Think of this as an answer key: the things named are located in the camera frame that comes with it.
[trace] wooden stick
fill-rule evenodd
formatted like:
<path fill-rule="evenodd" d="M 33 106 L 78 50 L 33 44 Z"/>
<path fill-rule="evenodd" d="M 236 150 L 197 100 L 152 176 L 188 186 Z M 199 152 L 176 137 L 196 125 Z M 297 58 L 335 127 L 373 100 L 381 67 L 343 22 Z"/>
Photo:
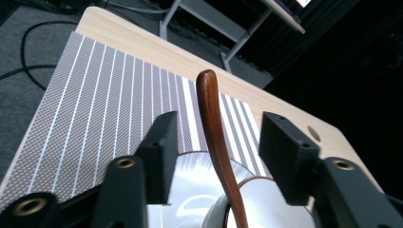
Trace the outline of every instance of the wooden stick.
<path fill-rule="evenodd" d="M 224 134 L 222 131 L 219 89 L 216 73 L 207 69 L 196 82 L 202 128 L 214 169 L 229 200 L 238 228 L 248 227 L 240 190 L 232 172 Z"/>

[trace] screw hole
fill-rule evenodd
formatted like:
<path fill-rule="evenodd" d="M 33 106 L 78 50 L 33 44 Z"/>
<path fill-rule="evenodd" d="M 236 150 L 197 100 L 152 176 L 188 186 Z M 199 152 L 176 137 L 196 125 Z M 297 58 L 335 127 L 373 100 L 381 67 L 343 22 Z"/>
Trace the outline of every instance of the screw hole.
<path fill-rule="evenodd" d="M 128 168 L 128 167 L 133 166 L 135 163 L 136 162 L 132 159 L 121 159 L 121 160 L 118 160 L 116 165 L 118 166 L 118 168 Z"/>
<path fill-rule="evenodd" d="M 14 215 L 17 217 L 28 216 L 40 211 L 47 204 L 47 200 L 43 198 L 28 199 L 15 208 Z"/>
<path fill-rule="evenodd" d="M 353 170 L 354 169 L 354 167 L 350 163 L 347 163 L 345 161 L 333 161 L 333 164 L 337 168 L 340 168 L 343 170 Z"/>

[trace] black bracket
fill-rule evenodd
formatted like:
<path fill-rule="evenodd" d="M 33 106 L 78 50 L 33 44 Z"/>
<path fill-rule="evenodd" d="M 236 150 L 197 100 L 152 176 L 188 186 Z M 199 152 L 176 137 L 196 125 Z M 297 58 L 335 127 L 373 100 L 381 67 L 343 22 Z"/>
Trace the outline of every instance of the black bracket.
<path fill-rule="evenodd" d="M 114 159 L 104 182 L 58 203 L 51 193 L 17 199 L 0 215 L 2 228 L 147 227 L 147 204 L 167 204 L 178 158 L 177 112 L 160 115 L 135 155 Z"/>
<path fill-rule="evenodd" d="M 318 157 L 320 148 L 286 118 L 264 112 L 259 154 L 290 205 L 315 198 L 317 227 L 403 227 L 396 203 L 363 171 L 341 158 Z"/>

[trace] white stripe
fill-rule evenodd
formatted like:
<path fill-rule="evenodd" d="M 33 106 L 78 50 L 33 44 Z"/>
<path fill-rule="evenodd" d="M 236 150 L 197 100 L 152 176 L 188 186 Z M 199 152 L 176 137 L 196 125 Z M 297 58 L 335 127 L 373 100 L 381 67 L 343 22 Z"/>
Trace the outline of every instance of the white stripe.
<path fill-rule="evenodd" d="M 232 120 L 234 121 L 235 130 L 237 131 L 238 138 L 240 139 L 240 147 L 242 147 L 242 154 L 246 159 L 246 166 L 252 173 L 256 174 L 255 167 L 253 166 L 251 157 L 248 153 L 248 148 L 246 147 L 245 139 L 243 138 L 242 131 L 240 130 L 240 123 L 238 122 L 234 107 L 232 106 L 231 98 L 228 95 L 225 95 L 225 99 L 228 103 L 228 108 L 231 113 Z"/>
<path fill-rule="evenodd" d="M 130 154 L 130 144 L 131 144 L 131 116 L 133 113 L 134 69 L 136 68 L 135 66 L 136 66 L 136 59 L 133 58 L 133 70 L 131 75 L 130 119 L 128 121 L 127 155 Z"/>
<path fill-rule="evenodd" d="M 94 47 L 95 47 L 95 43 L 92 45 L 92 50 L 91 50 L 91 53 L 89 54 L 88 63 L 86 64 L 86 73 L 84 74 L 83 81 L 81 82 L 80 92 L 78 93 L 77 102 L 76 102 L 76 105 L 74 106 L 73 116 L 71 117 L 70 126 L 68 127 L 68 132 L 67 132 L 65 144 L 64 144 L 64 146 L 63 146 L 62 155 L 61 155 L 61 157 L 60 157 L 59 164 L 58 164 L 58 166 L 57 166 L 56 176 L 55 176 L 55 178 L 54 178 L 54 180 L 53 180 L 53 184 L 52 184 L 52 187 L 51 187 L 51 192 L 54 192 L 54 191 L 55 191 L 56 184 L 57 184 L 57 181 L 58 181 L 58 179 L 59 179 L 60 170 L 61 170 L 61 168 L 62 168 L 63 159 L 65 158 L 65 154 L 66 154 L 66 150 L 67 150 L 67 145 L 68 145 L 68 140 L 69 140 L 69 138 L 70 138 L 71 129 L 73 128 L 73 123 L 74 123 L 75 115 L 77 114 L 78 103 L 80 103 L 81 94 L 83 93 L 83 87 L 84 87 L 84 83 L 86 82 L 86 75 L 87 75 L 87 73 L 88 73 L 88 68 L 89 68 L 89 65 L 90 65 L 90 63 L 91 63 L 91 58 L 92 58 L 92 53 L 93 53 L 93 51 L 94 51 Z"/>
<path fill-rule="evenodd" d="M 75 179 L 74 179 L 73 190 L 72 190 L 72 192 L 71 192 L 71 197 L 74 197 L 74 196 L 75 196 L 75 191 L 76 191 L 76 187 L 77 187 L 78 176 L 79 176 L 79 174 L 80 174 L 81 162 L 83 161 L 84 150 L 85 150 L 85 148 L 86 148 L 86 136 L 88 135 L 89 123 L 90 123 L 91 117 L 92 117 L 92 109 L 93 109 L 93 107 L 94 107 L 95 96 L 97 95 L 98 83 L 99 83 L 100 75 L 101 75 L 101 69 L 102 69 L 102 65 L 103 65 L 103 63 L 104 63 L 105 50 L 106 50 L 106 46 L 104 47 L 104 53 L 103 53 L 103 55 L 102 55 L 101 65 L 99 66 L 99 69 L 100 69 L 100 70 L 98 71 L 97 83 L 96 83 L 96 85 L 95 85 L 94 95 L 92 96 L 91 109 L 89 110 L 88 121 L 86 122 L 86 134 L 85 134 L 85 136 L 84 136 L 83 145 L 82 145 L 82 147 L 81 147 L 80 159 L 78 160 L 78 166 L 77 166 L 77 171 L 76 171 L 76 175 L 75 175 Z"/>
<path fill-rule="evenodd" d="M 178 102 L 178 112 L 179 112 L 179 123 L 181 126 L 181 136 L 182 136 L 182 146 L 183 146 L 183 151 L 182 152 L 187 152 L 185 151 L 185 147 L 184 147 L 184 138 L 183 138 L 183 124 L 182 124 L 182 113 L 181 113 L 181 105 L 179 103 L 179 92 L 178 92 L 178 83 L 177 83 L 177 75 L 174 75 L 175 78 L 175 88 L 176 88 L 176 92 L 177 92 L 177 102 Z"/>
<path fill-rule="evenodd" d="M 238 151 L 237 144 L 235 143 L 234 133 L 232 132 L 231 124 L 229 123 L 228 115 L 226 113 L 221 94 L 219 94 L 219 100 L 220 100 L 220 112 L 222 115 L 223 126 L 227 132 L 228 141 L 231 145 L 232 155 L 234 156 L 235 161 L 241 163 L 240 152 Z"/>
<path fill-rule="evenodd" d="M 163 113 L 163 82 L 161 79 L 161 69 L 160 69 L 160 100 L 161 100 L 161 113 Z"/>
<path fill-rule="evenodd" d="M 53 120 L 52 120 L 52 123 L 51 123 L 51 125 L 50 125 L 50 130 L 49 130 L 49 132 L 48 132 L 47 139 L 45 140 L 44 147 L 42 148 L 42 151 L 41 151 L 41 156 L 39 157 L 39 161 L 38 161 L 38 163 L 36 164 L 35 171 L 33 172 L 33 177 L 32 177 L 32 179 L 30 180 L 30 184 L 29 184 L 29 188 L 28 188 L 27 194 L 29 194 L 30 191 L 32 190 L 32 186 L 33 186 L 33 183 L 35 182 L 36 176 L 38 175 L 38 171 L 39 171 L 39 167 L 41 166 L 42 159 L 43 159 L 44 156 L 45 156 L 45 151 L 47 150 L 47 147 L 48 147 L 48 142 L 49 142 L 49 139 L 50 139 L 50 135 L 51 135 L 51 133 L 52 133 L 52 131 L 53 131 L 53 126 L 54 126 L 54 124 L 56 123 L 56 118 L 57 118 L 57 115 L 59 114 L 60 107 L 61 107 L 61 105 L 62 105 L 62 101 L 63 101 L 63 99 L 65 98 L 66 89 L 67 89 L 68 83 L 70 82 L 70 78 L 71 78 L 71 73 L 72 73 L 72 71 L 73 71 L 73 69 L 74 69 L 74 67 L 75 67 L 76 62 L 77 62 L 78 54 L 80 53 L 81 46 L 83 45 L 83 42 L 84 42 L 84 38 L 85 38 L 85 37 L 83 36 L 83 38 L 82 38 L 82 40 L 81 40 L 81 44 L 80 44 L 80 46 L 79 46 L 79 48 L 78 48 L 78 51 L 77 51 L 77 54 L 76 54 L 76 56 L 75 56 L 73 66 L 72 66 L 72 68 L 71 68 L 70 73 L 68 74 L 67 82 L 66 82 L 65 88 L 64 88 L 64 90 L 63 90 L 62 97 L 61 97 L 61 99 L 60 99 L 59 104 L 57 105 L 56 113 L 55 113 L 55 115 L 54 115 L 54 117 L 53 117 Z"/>
<path fill-rule="evenodd" d="M 140 140 L 143 140 L 143 115 L 144 115 L 144 61 L 142 68 L 142 124 L 140 128 Z"/>
<path fill-rule="evenodd" d="M 259 170 L 259 172 L 260 172 L 260 174 L 262 176 L 265 176 L 264 168 L 263 168 L 263 166 L 262 166 L 262 164 L 260 162 L 258 149 L 255 146 L 255 142 L 254 142 L 254 140 L 252 138 L 252 134 L 249 131 L 249 128 L 246 128 L 248 126 L 248 123 L 247 123 L 247 121 L 245 119 L 245 116 L 243 115 L 242 109 L 240 107 L 240 101 L 235 100 L 235 105 L 237 106 L 238 113 L 240 114 L 240 120 L 242 121 L 242 125 L 245 128 L 246 137 L 248 138 L 249 144 L 250 144 L 250 146 L 252 148 L 252 155 L 253 155 L 254 160 L 256 161 L 256 164 L 258 165 L 258 170 Z"/>
<path fill-rule="evenodd" d="M 105 119 L 106 119 L 106 113 L 107 113 L 107 105 L 108 105 L 108 102 L 109 102 L 110 85 L 112 84 L 113 68 L 115 67 L 115 58 L 116 58 L 116 49 L 115 49 L 115 53 L 113 54 L 112 69 L 110 70 L 109 85 L 107 87 L 106 106 L 105 106 L 105 111 L 104 111 L 104 119 L 103 119 L 103 122 L 102 122 L 101 139 L 100 139 L 100 143 L 98 144 L 98 154 L 97 154 L 97 161 L 96 161 L 96 164 L 95 164 L 95 172 L 94 172 L 94 179 L 92 181 L 92 186 L 95 186 L 95 184 L 97 183 L 98 165 L 99 165 L 99 161 L 100 161 L 100 155 L 101 155 L 101 149 L 102 149 L 102 141 L 103 141 L 103 138 L 104 138 Z"/>
<path fill-rule="evenodd" d="M 247 103 L 243 103 L 243 106 L 245 107 L 245 111 L 246 111 L 246 114 L 248 115 L 248 119 L 251 120 L 250 122 L 252 125 L 252 130 L 255 133 L 255 138 L 257 141 L 259 141 L 260 133 L 259 133 L 258 127 L 256 125 L 255 118 L 252 115 L 251 108 L 249 107 L 249 104 L 247 104 Z"/>
<path fill-rule="evenodd" d="M 187 120 L 189 121 L 190 139 L 192 140 L 193 151 L 200 151 L 201 144 L 199 142 L 198 128 L 196 127 L 195 111 L 193 110 L 192 97 L 190 94 L 189 80 L 182 78 L 183 95 L 186 103 Z"/>
<path fill-rule="evenodd" d="M 168 73 L 168 71 L 166 71 L 166 79 L 168 80 L 169 111 L 172 111 L 171 84 L 169 83 L 169 73 Z"/>
<path fill-rule="evenodd" d="M 151 121 L 154 121 L 154 70 L 151 66 Z"/>
<path fill-rule="evenodd" d="M 119 120 L 121 117 L 122 90 L 124 90 L 124 80 L 125 80 L 125 57 L 124 57 L 124 68 L 122 69 L 121 91 L 119 94 L 119 106 L 118 106 L 118 117 L 116 120 L 115 143 L 113 145 L 113 159 L 115 159 L 115 157 L 116 157 L 116 144 L 118 142 Z"/>

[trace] cable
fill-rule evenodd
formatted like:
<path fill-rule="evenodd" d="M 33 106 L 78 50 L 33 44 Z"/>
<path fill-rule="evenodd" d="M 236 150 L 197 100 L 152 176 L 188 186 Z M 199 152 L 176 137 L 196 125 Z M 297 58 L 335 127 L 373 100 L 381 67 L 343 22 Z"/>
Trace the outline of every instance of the cable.
<path fill-rule="evenodd" d="M 141 26 L 140 26 L 139 24 L 137 24 L 137 22 L 135 22 L 133 19 L 131 19 L 131 18 L 130 18 L 129 16 L 127 16 L 126 14 L 121 13 L 121 12 L 115 10 L 115 9 L 112 9 L 112 8 L 108 8 L 108 9 L 106 9 L 106 10 L 109 10 L 109 11 L 115 13 L 115 14 L 121 15 L 121 16 L 124 17 L 127 21 L 129 21 L 129 22 L 133 23 L 134 25 L 136 25 L 136 26 L 138 26 L 138 27 L 141 28 Z"/>
<path fill-rule="evenodd" d="M 109 5 L 114 6 L 114 7 L 118 7 L 121 9 L 126 9 L 126 10 L 132 10 L 132 11 L 137 11 L 137 12 L 143 12 L 143 13 L 166 13 L 169 12 L 169 9 L 141 9 L 141 8 L 131 8 L 131 7 L 127 7 L 121 4 L 117 4 L 114 2 L 110 2 L 108 0 L 104 0 L 104 2 L 107 2 Z"/>
<path fill-rule="evenodd" d="M 31 7 L 40 9 L 40 10 L 47 10 L 50 12 L 55 12 L 55 13 L 61 13 L 61 14 L 65 14 L 65 15 L 71 15 L 77 12 L 76 9 L 67 6 L 66 4 L 64 4 L 64 8 L 52 5 L 49 1 L 29 1 L 29 0 L 12 0 L 14 2 L 20 3 L 20 4 L 25 4 L 25 5 L 29 5 Z"/>
<path fill-rule="evenodd" d="M 148 7 L 149 9 L 158 9 L 160 10 L 160 4 L 158 2 L 153 2 L 155 0 L 140 0 L 141 3 L 143 3 L 143 5 L 145 5 L 146 7 Z"/>
<path fill-rule="evenodd" d="M 53 24 L 71 24 L 71 25 L 77 25 L 77 23 L 69 22 L 69 21 L 51 21 L 51 22 L 39 23 L 39 24 L 36 24 L 36 25 L 31 26 L 30 28 L 28 28 L 28 29 L 26 30 L 26 32 L 24 33 L 23 40 L 22 40 L 22 43 L 21 43 L 21 52 L 20 52 L 20 56 L 21 56 L 21 63 L 22 63 L 22 65 L 23 65 L 23 68 L 24 68 L 24 67 L 27 67 L 26 60 L 25 60 L 25 43 L 26 43 L 26 41 L 27 41 L 27 37 L 28 37 L 29 33 L 30 33 L 32 30 L 34 30 L 34 29 L 36 29 L 36 28 L 39 28 L 39 27 L 41 27 L 41 26 L 53 25 Z M 38 81 L 36 81 L 36 79 L 29 73 L 29 69 L 28 69 L 28 68 L 27 68 L 27 69 L 24 69 L 24 71 L 27 73 L 28 77 L 30 78 L 30 80 L 31 80 L 34 84 L 36 84 L 38 87 L 42 88 L 43 90 L 46 90 L 46 87 L 43 86 L 43 85 L 41 85 Z"/>
<path fill-rule="evenodd" d="M 21 71 L 25 71 L 25 70 L 28 70 L 28 69 L 36 69 L 36 68 L 55 68 L 55 67 L 56 67 L 56 65 L 24 66 L 24 67 L 21 67 L 21 68 L 17 68 L 17 69 L 15 69 L 15 70 L 13 70 L 13 71 L 10 71 L 10 72 L 8 72 L 8 73 L 5 73 L 5 74 L 3 74 L 3 75 L 0 75 L 0 80 L 3 80 L 3 79 L 5 79 L 5 78 L 8 78 L 8 77 L 11 76 L 11 75 L 14 75 L 14 74 L 16 74 L 16 73 L 19 73 L 19 72 L 21 72 Z"/>

